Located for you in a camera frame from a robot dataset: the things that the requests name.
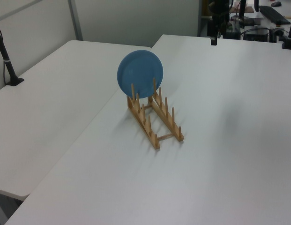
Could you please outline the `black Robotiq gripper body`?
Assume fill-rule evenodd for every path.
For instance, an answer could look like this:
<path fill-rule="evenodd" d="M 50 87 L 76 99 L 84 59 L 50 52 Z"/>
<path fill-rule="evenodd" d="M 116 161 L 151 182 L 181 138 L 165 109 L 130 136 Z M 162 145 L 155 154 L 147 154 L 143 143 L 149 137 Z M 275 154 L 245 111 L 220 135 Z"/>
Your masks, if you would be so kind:
<path fill-rule="evenodd" d="M 208 0 L 208 10 L 213 16 L 223 16 L 230 11 L 229 0 Z"/>

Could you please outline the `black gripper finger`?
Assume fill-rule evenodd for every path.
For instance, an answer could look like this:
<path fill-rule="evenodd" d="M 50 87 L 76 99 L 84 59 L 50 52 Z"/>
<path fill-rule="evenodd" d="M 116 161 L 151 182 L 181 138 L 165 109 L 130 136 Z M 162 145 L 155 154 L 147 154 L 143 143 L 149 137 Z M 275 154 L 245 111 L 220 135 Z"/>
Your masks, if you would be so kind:
<path fill-rule="evenodd" d="M 220 16 L 220 34 L 224 37 L 227 32 L 227 24 L 228 24 L 228 15 L 222 15 Z"/>
<path fill-rule="evenodd" d="M 211 45 L 217 45 L 218 36 L 218 17 L 216 15 L 212 16 L 211 21 Z"/>

